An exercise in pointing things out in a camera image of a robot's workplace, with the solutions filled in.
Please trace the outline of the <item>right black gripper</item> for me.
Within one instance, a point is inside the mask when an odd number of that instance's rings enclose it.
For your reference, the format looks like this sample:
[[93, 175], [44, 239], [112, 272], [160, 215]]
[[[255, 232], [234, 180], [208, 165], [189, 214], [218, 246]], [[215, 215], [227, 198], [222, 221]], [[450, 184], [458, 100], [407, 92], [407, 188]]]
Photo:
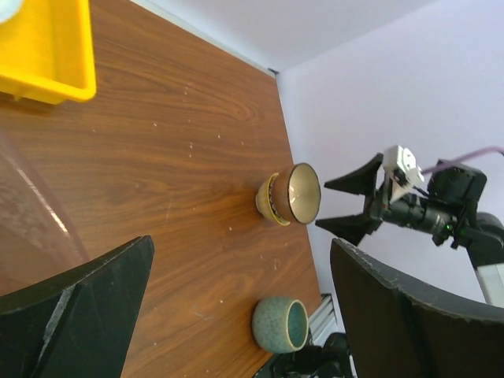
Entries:
[[[376, 154], [365, 165], [344, 176], [324, 183], [324, 188], [352, 195], [373, 197], [377, 173], [383, 154]], [[369, 204], [366, 213], [345, 217], [316, 220], [315, 225], [353, 245], [359, 245], [366, 235], [371, 235], [382, 222], [429, 234], [434, 244], [443, 244], [454, 237], [458, 222], [457, 211], [446, 203], [430, 197], [406, 194], [395, 202], [390, 190], [380, 188]]]

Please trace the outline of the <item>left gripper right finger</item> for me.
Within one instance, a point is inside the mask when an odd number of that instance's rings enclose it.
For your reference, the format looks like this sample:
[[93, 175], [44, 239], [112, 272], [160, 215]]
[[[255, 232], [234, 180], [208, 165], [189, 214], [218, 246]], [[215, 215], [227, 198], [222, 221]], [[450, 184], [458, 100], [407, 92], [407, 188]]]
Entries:
[[334, 238], [335, 292], [360, 377], [501, 377], [503, 310], [454, 295]]

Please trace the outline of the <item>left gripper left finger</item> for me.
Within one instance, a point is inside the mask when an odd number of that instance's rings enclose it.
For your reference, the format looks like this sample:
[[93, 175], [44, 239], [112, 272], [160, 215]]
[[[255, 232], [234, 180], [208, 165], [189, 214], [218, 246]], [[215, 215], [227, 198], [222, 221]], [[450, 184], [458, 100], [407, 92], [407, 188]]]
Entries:
[[154, 259], [137, 237], [1, 297], [3, 377], [119, 377]]

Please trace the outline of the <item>cream patterned bowl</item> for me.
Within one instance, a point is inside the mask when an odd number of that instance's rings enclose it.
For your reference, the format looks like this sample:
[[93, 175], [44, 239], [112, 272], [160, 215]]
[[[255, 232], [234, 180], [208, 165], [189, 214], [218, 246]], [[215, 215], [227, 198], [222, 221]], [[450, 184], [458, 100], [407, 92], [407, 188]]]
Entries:
[[321, 205], [321, 186], [313, 167], [305, 162], [273, 173], [255, 196], [258, 212], [280, 226], [312, 223]]

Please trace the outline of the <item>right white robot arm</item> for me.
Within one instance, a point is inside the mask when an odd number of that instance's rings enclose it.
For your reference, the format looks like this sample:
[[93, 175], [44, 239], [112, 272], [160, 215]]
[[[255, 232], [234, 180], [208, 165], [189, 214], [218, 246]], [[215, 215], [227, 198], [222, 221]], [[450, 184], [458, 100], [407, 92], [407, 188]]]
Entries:
[[426, 190], [424, 171], [413, 153], [394, 146], [366, 165], [330, 180], [325, 187], [365, 196], [359, 214], [319, 219], [317, 227], [357, 246], [382, 223], [423, 232], [436, 246], [452, 241], [466, 249], [487, 304], [503, 305], [503, 224], [480, 212], [478, 202], [487, 183], [479, 169], [461, 159], [440, 160]]

